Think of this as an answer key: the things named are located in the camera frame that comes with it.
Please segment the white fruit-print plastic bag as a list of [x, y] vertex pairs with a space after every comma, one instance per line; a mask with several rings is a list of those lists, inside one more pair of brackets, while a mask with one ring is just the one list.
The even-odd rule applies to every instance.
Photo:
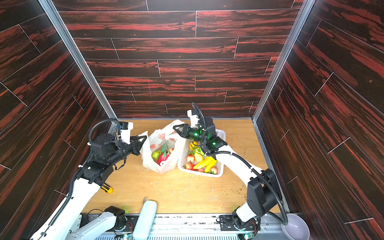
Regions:
[[[186, 139], [180, 137], [173, 129], [174, 125], [184, 124], [180, 120], [175, 120], [160, 130], [155, 130], [151, 135], [148, 132], [142, 134], [148, 136], [140, 150], [143, 166], [159, 174], [171, 171], [177, 167], [178, 160], [181, 158], [186, 144]], [[161, 166], [152, 159], [154, 151], [169, 150], [169, 157]]]

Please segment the green fake chayote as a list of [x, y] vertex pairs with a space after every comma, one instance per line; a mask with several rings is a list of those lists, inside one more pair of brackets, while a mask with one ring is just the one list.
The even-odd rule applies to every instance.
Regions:
[[154, 162], [158, 162], [160, 156], [162, 155], [162, 152], [161, 150], [157, 150], [157, 151], [154, 151], [151, 155], [152, 159], [154, 160]]

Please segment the red fake dragon fruit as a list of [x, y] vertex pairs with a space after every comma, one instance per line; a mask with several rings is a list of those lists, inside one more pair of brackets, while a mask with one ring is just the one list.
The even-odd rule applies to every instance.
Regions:
[[163, 162], [167, 160], [169, 155], [170, 155], [169, 150], [160, 152], [159, 158], [157, 159], [157, 164], [161, 166]]

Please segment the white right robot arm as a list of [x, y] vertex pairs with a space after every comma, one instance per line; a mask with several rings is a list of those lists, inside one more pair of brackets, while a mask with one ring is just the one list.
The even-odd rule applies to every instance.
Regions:
[[173, 129], [180, 137], [198, 142], [206, 156], [227, 166], [246, 185], [246, 202], [232, 213], [234, 226], [242, 230], [249, 220], [259, 219], [265, 214], [270, 214], [286, 226], [289, 223], [287, 211], [275, 173], [270, 169], [263, 170], [254, 166], [237, 154], [217, 135], [212, 118], [200, 119], [198, 124], [197, 128], [181, 124]]

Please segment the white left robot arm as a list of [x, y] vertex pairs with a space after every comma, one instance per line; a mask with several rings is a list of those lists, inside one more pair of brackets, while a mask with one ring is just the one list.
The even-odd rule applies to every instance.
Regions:
[[127, 227], [125, 210], [117, 207], [106, 208], [95, 220], [71, 232], [89, 200], [105, 187], [111, 173], [118, 170], [120, 161], [129, 155], [140, 154], [146, 135], [115, 137], [111, 134], [89, 137], [90, 154], [73, 175], [69, 192], [54, 213], [33, 235], [33, 240], [93, 240], [108, 230], [121, 232]]

